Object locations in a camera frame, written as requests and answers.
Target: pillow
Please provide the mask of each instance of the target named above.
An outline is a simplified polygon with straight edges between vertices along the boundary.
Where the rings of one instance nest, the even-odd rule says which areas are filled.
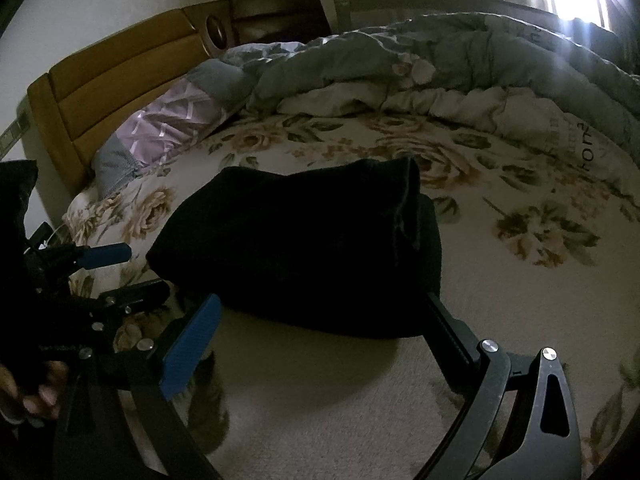
[[[208,136],[244,105],[253,76],[207,59],[146,107],[130,115],[92,160],[98,197],[126,186],[143,170],[162,164]]]

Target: blue grip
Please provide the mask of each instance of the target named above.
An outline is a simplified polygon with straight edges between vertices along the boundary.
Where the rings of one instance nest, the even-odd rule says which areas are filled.
[[[162,360],[160,391],[166,400],[187,386],[222,316],[220,298],[210,294]]]
[[[97,269],[109,265],[121,264],[131,259],[131,247],[127,244],[112,244],[102,247],[86,248],[76,260],[84,269]]]

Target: wooden headboard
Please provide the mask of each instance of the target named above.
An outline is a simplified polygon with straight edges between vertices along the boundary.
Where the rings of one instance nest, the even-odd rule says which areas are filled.
[[[33,119],[72,194],[133,112],[208,57],[243,43],[331,34],[320,0],[216,0],[158,14],[66,57],[27,90]]]

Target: hand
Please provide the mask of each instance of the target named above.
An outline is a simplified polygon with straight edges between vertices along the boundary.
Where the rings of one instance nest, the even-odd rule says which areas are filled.
[[[11,372],[0,365],[0,407],[9,418],[19,419],[24,410],[34,416],[56,420],[60,414],[60,393],[65,387],[68,367],[60,361],[46,361],[49,369],[47,384],[41,384],[38,394],[24,396]]]

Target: floral bedsheet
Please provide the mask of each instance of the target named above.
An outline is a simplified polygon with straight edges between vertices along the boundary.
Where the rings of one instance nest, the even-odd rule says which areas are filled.
[[[96,296],[154,277],[146,251],[180,203],[225,166],[289,174],[407,152],[436,206],[443,303],[510,351],[558,351],[586,478],[640,401],[640,208],[515,140],[380,112],[238,120],[101,202],[91,188],[76,197],[65,216],[74,241],[124,241],[134,256],[79,272],[72,287]],[[114,344],[127,349],[157,336],[174,315],[131,317]],[[215,358],[174,401],[227,479],[256,471],[261,478],[409,479],[462,405],[421,338],[346,338],[225,310],[210,349]],[[505,422],[502,414],[497,428]],[[496,435],[481,464],[495,452]]]

